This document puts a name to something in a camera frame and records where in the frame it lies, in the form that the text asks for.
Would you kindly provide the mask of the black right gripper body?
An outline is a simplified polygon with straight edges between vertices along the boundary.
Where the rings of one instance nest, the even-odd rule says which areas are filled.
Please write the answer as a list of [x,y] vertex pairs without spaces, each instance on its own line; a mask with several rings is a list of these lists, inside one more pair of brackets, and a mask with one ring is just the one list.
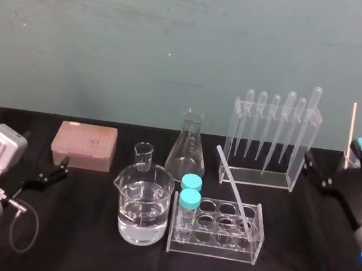
[[362,169],[337,172],[332,180],[332,193],[339,200],[352,228],[362,227]]

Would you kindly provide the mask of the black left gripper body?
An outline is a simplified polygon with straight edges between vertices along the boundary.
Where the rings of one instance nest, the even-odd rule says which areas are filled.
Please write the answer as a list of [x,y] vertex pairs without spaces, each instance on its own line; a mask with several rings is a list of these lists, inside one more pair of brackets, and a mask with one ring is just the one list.
[[11,167],[0,177],[0,203],[3,208],[8,206],[8,199],[13,198],[32,176],[29,169]]

